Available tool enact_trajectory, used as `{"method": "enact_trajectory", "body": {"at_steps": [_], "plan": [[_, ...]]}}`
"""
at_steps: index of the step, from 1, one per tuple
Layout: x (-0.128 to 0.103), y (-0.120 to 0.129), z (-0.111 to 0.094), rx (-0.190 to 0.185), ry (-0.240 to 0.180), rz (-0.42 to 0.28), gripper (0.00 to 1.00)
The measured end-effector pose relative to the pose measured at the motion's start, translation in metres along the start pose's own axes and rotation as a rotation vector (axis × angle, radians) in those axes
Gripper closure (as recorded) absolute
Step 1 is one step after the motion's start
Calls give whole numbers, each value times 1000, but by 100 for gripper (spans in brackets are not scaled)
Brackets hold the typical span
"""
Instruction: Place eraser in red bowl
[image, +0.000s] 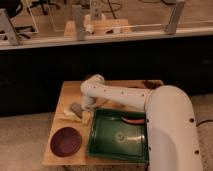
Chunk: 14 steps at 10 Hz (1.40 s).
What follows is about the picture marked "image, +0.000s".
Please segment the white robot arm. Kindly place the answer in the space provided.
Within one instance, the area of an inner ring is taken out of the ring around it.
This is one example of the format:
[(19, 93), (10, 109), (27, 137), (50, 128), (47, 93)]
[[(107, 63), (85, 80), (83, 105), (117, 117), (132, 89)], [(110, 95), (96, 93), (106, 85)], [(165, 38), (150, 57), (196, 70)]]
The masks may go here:
[(149, 171), (203, 171), (193, 106), (180, 88), (109, 86), (96, 74), (85, 80), (80, 90), (83, 108), (93, 107), (97, 98), (104, 98), (146, 113)]

